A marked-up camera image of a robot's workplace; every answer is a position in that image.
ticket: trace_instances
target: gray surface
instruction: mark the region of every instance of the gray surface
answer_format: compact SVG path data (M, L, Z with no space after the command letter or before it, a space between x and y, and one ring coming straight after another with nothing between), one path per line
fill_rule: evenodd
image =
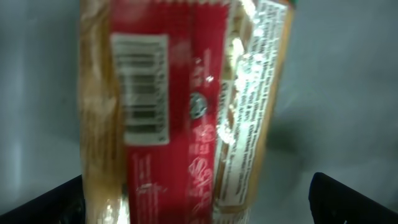
M0 214L80 174L78 1L0 0Z
M252 223L312 223L321 171L398 204L398 1L298 0ZM0 213L80 173L77 0L0 0Z

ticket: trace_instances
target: red label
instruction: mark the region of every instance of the red label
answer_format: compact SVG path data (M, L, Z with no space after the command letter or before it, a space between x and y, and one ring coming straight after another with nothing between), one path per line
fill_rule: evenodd
M127 146L131 223L211 223L216 117L228 6L112 0L114 34L166 35L169 143ZM190 95L207 102L190 117Z

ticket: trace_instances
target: food wrapper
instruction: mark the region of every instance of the food wrapper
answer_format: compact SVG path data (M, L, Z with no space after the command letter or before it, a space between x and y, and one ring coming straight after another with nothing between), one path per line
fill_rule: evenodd
M88 223L211 223L231 1L80 4Z
M293 18L285 0L241 0L221 81L214 222L247 223Z

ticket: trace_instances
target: packaged bread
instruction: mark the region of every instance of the packaged bread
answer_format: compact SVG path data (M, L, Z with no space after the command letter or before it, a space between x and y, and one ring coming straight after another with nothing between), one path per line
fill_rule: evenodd
M80 4L88 223L211 223L231 1Z
M293 13L286 0L241 0L235 9L217 125L215 223L248 222Z

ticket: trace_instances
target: black object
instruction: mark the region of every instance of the black object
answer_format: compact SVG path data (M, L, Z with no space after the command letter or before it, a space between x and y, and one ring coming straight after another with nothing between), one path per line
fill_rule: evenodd
M315 224L398 223L398 214L319 172L313 176L309 200Z
M1 224L84 224L81 176L0 216Z

